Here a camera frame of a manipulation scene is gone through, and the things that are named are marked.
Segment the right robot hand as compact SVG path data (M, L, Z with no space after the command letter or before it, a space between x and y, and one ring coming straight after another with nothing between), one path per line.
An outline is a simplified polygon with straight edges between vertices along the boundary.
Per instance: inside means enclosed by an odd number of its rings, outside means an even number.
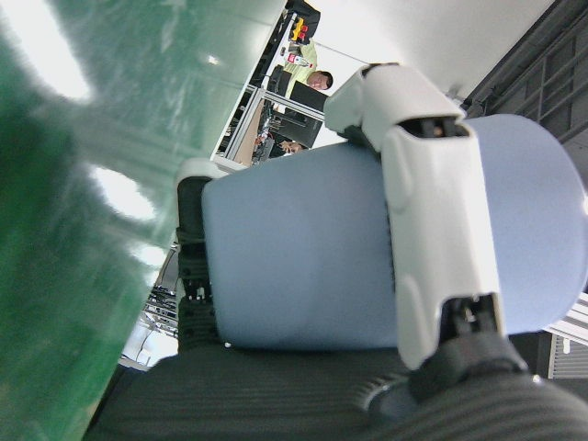
M515 115L465 119L418 71L360 69L338 144L178 172L198 343L109 399L90 440L584 440L587 404L510 336L587 280L582 180Z

